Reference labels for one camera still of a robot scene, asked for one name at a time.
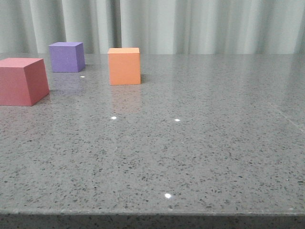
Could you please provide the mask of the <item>orange foam cube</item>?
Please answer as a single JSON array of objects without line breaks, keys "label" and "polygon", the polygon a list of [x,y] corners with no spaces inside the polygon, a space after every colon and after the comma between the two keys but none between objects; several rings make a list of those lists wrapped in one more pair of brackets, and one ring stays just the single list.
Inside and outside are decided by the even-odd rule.
[{"label": "orange foam cube", "polygon": [[141,83],[140,49],[110,48],[108,50],[110,85]]}]

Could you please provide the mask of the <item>purple foam cube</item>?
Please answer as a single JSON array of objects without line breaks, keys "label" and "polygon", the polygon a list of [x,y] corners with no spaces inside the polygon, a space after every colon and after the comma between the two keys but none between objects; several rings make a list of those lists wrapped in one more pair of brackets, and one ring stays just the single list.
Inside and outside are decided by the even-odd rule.
[{"label": "purple foam cube", "polygon": [[80,72],[85,68],[82,42],[56,42],[49,45],[53,72]]}]

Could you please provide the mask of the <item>red foam cube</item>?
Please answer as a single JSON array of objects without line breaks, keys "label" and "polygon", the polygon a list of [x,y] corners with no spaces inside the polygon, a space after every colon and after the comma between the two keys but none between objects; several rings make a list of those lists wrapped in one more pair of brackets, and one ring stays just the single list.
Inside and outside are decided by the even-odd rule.
[{"label": "red foam cube", "polygon": [[32,106],[49,94],[42,58],[6,58],[0,61],[0,104]]}]

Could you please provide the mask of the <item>pale green curtain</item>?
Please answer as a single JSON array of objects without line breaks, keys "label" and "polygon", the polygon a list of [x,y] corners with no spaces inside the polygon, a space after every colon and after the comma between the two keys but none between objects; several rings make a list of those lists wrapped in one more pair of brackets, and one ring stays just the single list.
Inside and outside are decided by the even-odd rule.
[{"label": "pale green curtain", "polygon": [[46,53],[293,54],[305,51],[302,0],[3,0],[0,51]]}]

